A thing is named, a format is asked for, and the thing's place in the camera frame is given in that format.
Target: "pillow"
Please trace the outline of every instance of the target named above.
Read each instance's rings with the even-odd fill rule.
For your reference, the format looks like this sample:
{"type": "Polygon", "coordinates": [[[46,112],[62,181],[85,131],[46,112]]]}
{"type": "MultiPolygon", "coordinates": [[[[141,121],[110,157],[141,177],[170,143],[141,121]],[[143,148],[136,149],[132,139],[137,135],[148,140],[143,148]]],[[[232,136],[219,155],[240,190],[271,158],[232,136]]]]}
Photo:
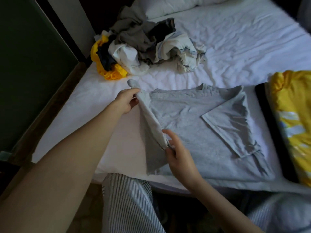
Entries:
{"type": "Polygon", "coordinates": [[[148,19],[185,11],[195,6],[218,4],[227,0],[137,0],[142,12],[148,19]]]}

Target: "striped pants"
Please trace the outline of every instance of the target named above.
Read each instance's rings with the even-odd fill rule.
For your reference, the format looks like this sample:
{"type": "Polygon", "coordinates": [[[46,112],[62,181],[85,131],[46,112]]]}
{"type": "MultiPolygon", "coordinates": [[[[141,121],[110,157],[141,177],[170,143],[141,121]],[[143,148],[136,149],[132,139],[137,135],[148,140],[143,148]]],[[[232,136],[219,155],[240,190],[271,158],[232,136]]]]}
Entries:
{"type": "Polygon", "coordinates": [[[110,173],[103,181],[102,190],[102,233],[165,233],[152,206],[152,192],[148,181],[110,173]]]}

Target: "yellow clothing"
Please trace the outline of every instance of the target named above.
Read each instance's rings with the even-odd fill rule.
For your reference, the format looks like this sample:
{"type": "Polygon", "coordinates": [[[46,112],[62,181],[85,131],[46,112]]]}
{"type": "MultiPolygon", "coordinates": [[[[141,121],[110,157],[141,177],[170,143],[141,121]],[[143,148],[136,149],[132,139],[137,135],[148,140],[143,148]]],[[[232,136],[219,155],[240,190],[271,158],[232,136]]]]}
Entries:
{"type": "Polygon", "coordinates": [[[311,71],[275,73],[269,85],[298,178],[311,187],[311,71]]]}
{"type": "Polygon", "coordinates": [[[115,64],[112,66],[111,71],[106,71],[102,66],[99,56],[96,54],[98,51],[98,47],[102,46],[104,43],[108,42],[108,37],[102,35],[102,38],[99,39],[91,49],[91,60],[96,63],[97,71],[100,75],[102,75],[106,80],[115,80],[120,78],[125,78],[127,75],[127,71],[123,69],[119,64],[115,64]]]}

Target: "dark green wall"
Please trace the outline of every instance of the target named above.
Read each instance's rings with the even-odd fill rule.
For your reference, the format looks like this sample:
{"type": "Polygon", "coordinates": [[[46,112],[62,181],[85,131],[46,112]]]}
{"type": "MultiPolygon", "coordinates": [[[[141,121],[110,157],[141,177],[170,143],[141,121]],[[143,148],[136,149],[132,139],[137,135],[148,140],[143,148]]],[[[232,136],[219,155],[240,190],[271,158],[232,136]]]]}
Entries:
{"type": "Polygon", "coordinates": [[[78,61],[34,0],[0,0],[0,151],[10,151],[78,61]]]}

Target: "white bed sheet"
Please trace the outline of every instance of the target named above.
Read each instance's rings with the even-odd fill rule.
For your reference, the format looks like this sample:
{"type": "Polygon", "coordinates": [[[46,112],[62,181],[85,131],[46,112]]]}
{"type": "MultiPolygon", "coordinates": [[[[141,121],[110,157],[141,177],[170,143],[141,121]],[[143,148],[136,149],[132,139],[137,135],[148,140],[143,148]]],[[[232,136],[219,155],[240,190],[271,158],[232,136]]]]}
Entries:
{"type": "MultiPolygon", "coordinates": [[[[118,81],[105,81],[89,67],[72,95],[41,138],[32,156],[38,162],[54,145],[102,111],[127,80],[139,81],[144,90],[189,89],[205,83],[217,87],[246,87],[251,113],[251,129],[262,152],[282,178],[281,168],[269,130],[258,104],[254,85],[267,81],[268,75],[285,70],[311,70],[311,37],[270,0],[230,0],[215,6],[155,19],[175,18],[176,29],[195,42],[206,45],[206,61],[191,73],[178,74],[174,61],[153,65],[148,74],[118,81]]],[[[170,176],[146,175],[145,146],[140,134],[139,108],[120,119],[93,179],[102,181],[106,173],[117,172],[165,184],[184,187],[170,176]]]]}

